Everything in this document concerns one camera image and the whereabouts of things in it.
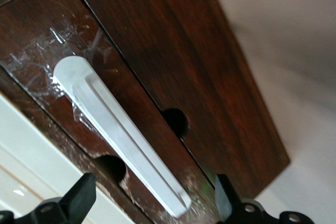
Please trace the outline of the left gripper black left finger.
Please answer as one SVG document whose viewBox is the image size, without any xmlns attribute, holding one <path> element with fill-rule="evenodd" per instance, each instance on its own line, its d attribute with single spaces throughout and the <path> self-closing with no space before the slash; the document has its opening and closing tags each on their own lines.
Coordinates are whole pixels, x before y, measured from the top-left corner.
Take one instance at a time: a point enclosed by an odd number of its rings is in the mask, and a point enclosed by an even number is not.
<svg viewBox="0 0 336 224">
<path fill-rule="evenodd" d="M 85 173 L 58 201 L 41 203 L 14 223 L 82 223 L 96 201 L 96 176 Z"/>
</svg>

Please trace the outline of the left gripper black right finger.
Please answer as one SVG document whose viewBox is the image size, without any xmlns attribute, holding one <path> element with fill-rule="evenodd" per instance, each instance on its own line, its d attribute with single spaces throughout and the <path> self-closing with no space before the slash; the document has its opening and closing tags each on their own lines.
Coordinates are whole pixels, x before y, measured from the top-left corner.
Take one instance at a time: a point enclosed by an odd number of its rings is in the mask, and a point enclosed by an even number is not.
<svg viewBox="0 0 336 224">
<path fill-rule="evenodd" d="M 275 218 L 256 200 L 240 199 L 225 174 L 216 175 L 215 202 L 219 223 L 313 223 L 308 216 L 295 211 L 283 211 Z"/>
</svg>

